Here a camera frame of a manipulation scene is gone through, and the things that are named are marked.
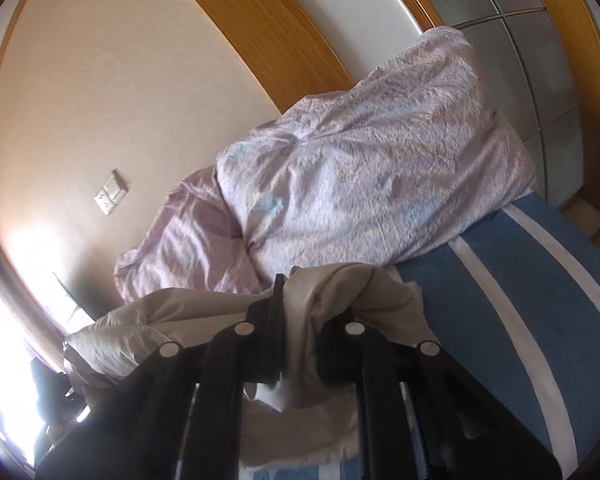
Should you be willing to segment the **beige puffer jacket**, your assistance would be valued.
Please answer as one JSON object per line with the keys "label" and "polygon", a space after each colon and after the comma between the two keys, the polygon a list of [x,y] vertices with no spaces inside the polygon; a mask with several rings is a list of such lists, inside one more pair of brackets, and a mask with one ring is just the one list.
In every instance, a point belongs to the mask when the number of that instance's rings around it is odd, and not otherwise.
{"label": "beige puffer jacket", "polygon": [[[65,370],[94,406],[160,344],[204,344],[242,322],[253,302],[271,296],[161,289],[109,312],[69,335]],[[325,323],[352,310],[387,339],[414,347],[434,339],[422,290],[361,263],[297,269],[286,279],[287,369],[275,386],[247,387],[242,411],[240,475],[334,464],[358,455],[352,387],[329,387],[317,374],[317,337]]]}

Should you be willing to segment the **blue white striped bed sheet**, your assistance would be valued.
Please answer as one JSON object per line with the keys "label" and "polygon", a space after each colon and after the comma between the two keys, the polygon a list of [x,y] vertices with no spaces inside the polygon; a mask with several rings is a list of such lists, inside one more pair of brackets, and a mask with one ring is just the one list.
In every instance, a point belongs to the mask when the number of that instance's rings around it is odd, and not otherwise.
{"label": "blue white striped bed sheet", "polygon": [[600,478],[600,251],[528,195],[401,263],[442,347],[555,454]]}

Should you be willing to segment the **pink floral duvet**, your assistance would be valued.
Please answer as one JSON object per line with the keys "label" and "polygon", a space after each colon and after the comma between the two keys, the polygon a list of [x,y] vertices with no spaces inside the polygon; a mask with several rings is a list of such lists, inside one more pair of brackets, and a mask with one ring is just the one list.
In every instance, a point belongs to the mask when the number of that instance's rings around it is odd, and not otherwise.
{"label": "pink floral duvet", "polygon": [[260,292],[301,266],[390,266],[531,193],[535,169],[474,49],[429,29],[352,89],[306,96],[166,196],[114,266],[125,302]]}

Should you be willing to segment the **wooden framed glass door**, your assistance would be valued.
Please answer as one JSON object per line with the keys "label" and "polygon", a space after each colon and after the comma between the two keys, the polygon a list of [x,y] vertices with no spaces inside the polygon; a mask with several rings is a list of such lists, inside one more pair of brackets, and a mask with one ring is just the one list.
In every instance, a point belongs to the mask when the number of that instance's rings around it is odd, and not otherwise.
{"label": "wooden framed glass door", "polygon": [[600,212],[600,11],[593,0],[401,0],[421,29],[464,32],[530,150],[540,194]]}

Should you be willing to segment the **white wall socket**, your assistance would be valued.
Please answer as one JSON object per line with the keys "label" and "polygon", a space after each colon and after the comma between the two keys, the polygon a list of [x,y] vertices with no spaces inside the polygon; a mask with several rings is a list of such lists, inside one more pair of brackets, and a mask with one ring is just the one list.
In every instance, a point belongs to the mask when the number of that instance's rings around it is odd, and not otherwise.
{"label": "white wall socket", "polygon": [[105,216],[109,216],[116,208],[116,204],[103,188],[100,188],[94,196],[94,202]]}

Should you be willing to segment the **white wall switch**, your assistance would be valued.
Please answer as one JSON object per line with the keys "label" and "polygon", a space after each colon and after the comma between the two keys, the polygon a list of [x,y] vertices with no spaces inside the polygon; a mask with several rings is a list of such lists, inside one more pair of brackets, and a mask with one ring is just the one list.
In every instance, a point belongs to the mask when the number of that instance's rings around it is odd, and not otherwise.
{"label": "white wall switch", "polygon": [[120,177],[116,170],[112,170],[106,180],[106,182],[102,185],[102,189],[107,194],[111,203],[117,205],[122,201],[122,198],[128,192],[128,188],[126,184],[123,182],[122,177]]}

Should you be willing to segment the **wooden door frame post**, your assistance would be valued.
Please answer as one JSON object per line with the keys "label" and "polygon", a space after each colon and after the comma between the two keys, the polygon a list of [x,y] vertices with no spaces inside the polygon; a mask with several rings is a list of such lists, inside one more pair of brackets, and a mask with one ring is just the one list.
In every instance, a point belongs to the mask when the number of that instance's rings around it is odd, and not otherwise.
{"label": "wooden door frame post", "polygon": [[354,81],[296,0],[195,0],[280,112]]}

